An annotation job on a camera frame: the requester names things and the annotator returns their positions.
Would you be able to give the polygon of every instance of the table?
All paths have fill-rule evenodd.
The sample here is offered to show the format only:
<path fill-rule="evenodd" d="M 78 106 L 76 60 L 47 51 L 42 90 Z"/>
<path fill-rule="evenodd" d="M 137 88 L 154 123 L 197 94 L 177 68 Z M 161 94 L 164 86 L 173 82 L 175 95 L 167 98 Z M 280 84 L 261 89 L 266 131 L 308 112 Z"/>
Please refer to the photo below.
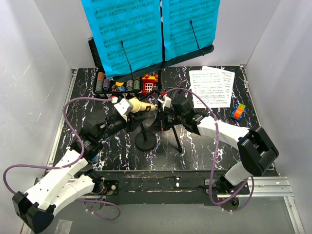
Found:
<path fill-rule="evenodd" d="M 235 72 L 235 79 L 232 92 L 232 101 L 230 108 L 213 108 L 217 117 L 229 124 L 253 127 L 258 125 L 257 115 L 250 97 L 243 71 L 239 66 L 225 66 L 217 68 Z M 163 69 L 163 87 L 183 87 L 190 89 L 190 70 L 200 70 L 201 67 L 168 67 Z M 95 78 L 96 69 L 79 69 L 75 85 L 71 94 L 72 98 L 91 97 L 92 83 Z M 155 103 L 154 97 L 150 97 L 147 102 Z M 237 104 L 246 105 L 247 112 L 240 122 L 230 118 L 230 114 Z M 79 131 L 87 117 L 95 117 L 103 121 L 105 116 L 112 110 L 111 103 L 100 103 L 94 101 L 77 101 L 68 108 L 68 118 L 74 128 Z M 149 113 L 148 119 L 144 122 L 149 126 L 152 124 L 156 113 Z M 99 153 L 97 163 L 89 165 L 96 170 L 209 170 L 212 166 L 212 157 L 215 150 L 215 140 L 211 137 L 198 136 L 189 133 L 182 126 L 177 126 L 176 131 L 183 148 L 182 153 L 177 151 L 176 140 L 172 130 L 158 132 L 156 148 L 150 152 L 141 152 L 134 146 L 134 139 L 139 129 L 127 134 L 124 131 L 111 136 L 104 143 L 104 149 Z M 62 158 L 73 141 L 73 134 L 65 124 L 54 165 Z M 238 151 L 221 143 L 218 150 L 216 168 L 226 170 L 239 161 Z M 274 168 L 270 168 L 267 176 L 277 175 Z"/>

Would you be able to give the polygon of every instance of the gray floor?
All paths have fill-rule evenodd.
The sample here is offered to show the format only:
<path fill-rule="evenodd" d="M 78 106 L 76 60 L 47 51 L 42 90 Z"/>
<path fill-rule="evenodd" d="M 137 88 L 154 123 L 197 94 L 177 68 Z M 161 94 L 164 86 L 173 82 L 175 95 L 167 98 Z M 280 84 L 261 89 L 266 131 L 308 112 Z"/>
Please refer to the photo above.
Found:
<path fill-rule="evenodd" d="M 70 234 L 294 233 L 282 197 L 254 197 L 242 212 L 233 214 L 200 204 L 142 204 L 123 205 L 121 208 L 119 219 L 106 221 L 86 212 L 82 202 L 74 202 L 64 208 L 42 233 L 55 234 L 60 220 L 72 221 Z M 104 206 L 100 213 L 113 217 L 117 211 Z"/>

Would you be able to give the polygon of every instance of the black clip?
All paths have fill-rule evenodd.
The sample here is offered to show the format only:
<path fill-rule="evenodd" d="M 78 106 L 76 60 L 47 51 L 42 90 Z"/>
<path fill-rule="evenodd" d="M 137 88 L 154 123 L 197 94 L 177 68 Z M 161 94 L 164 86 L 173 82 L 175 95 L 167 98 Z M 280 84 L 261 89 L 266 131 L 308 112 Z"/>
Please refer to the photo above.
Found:
<path fill-rule="evenodd" d="M 194 33 L 195 40 L 196 40 L 197 48 L 198 48 L 199 51 L 201 52 L 202 56 L 204 56 L 203 52 L 202 52 L 201 49 L 199 48 L 199 44 L 198 44 L 197 37 L 196 37 L 195 31 L 194 31 L 194 27 L 193 27 L 193 21 L 190 20 L 190 23 L 191 23 L 191 27 L 192 27 L 192 30 L 193 30 L 193 33 Z"/>
<path fill-rule="evenodd" d="M 131 72 L 131 77 L 132 77 L 132 79 L 133 79 L 133 74 L 132 74 L 131 64 L 130 64 L 130 62 L 129 62 L 129 59 L 128 59 L 128 56 L 127 56 L 127 53 L 126 53 L 125 47 L 123 46 L 123 41 L 121 40 L 121 41 L 120 41 L 120 43 L 121 43 L 121 46 L 122 46 L 123 52 L 125 53 L 125 56 L 126 56 L 127 62 L 128 62 L 128 64 L 129 64 L 129 68 L 130 68 L 130 72 Z"/>

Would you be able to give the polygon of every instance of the white sheet music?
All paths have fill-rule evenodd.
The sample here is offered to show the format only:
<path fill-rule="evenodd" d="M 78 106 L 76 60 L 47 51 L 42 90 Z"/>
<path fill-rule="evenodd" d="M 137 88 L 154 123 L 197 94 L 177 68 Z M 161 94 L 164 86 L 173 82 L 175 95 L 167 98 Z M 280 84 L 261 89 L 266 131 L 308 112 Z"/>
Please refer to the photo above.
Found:
<path fill-rule="evenodd" d="M 228 95 L 225 92 L 223 74 L 219 69 L 207 71 L 190 71 L 191 89 L 210 108 L 230 107 Z M 205 106 L 193 96 L 194 108 Z"/>
<path fill-rule="evenodd" d="M 231 101 L 235 72 L 229 72 L 226 70 L 222 70 L 222 69 L 218 69 L 218 68 L 214 68 L 214 67 L 207 67 L 207 66 L 203 66 L 201 70 L 202 71 L 219 70 L 222 72 L 225 92 L 227 93 L 228 99 L 230 99 L 230 101 Z"/>

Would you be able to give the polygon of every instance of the paper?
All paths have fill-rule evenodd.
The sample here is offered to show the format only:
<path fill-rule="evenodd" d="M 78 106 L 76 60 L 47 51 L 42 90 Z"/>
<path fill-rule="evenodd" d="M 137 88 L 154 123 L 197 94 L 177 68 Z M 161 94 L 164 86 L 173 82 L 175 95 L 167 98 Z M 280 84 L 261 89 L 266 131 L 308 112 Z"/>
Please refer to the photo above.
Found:
<path fill-rule="evenodd" d="M 231 100 L 225 92 L 222 72 L 217 69 L 207 71 L 190 71 L 191 89 L 210 108 L 229 107 Z M 193 96 L 194 108 L 205 108 L 205 106 Z"/>
<path fill-rule="evenodd" d="M 215 39 L 220 0 L 162 0 L 165 59 L 198 50 Z"/>
<path fill-rule="evenodd" d="M 235 72 L 229 72 L 226 70 L 214 68 L 214 67 L 207 67 L 203 66 L 202 71 L 216 71 L 219 70 L 222 72 L 223 76 L 223 83 L 224 83 L 224 89 L 225 92 L 227 93 L 228 98 L 231 100 L 232 97 L 232 89 L 233 89 L 233 83 L 234 83 L 234 78 L 235 78 Z"/>
<path fill-rule="evenodd" d="M 106 76 L 162 62 L 159 0 L 81 0 Z"/>

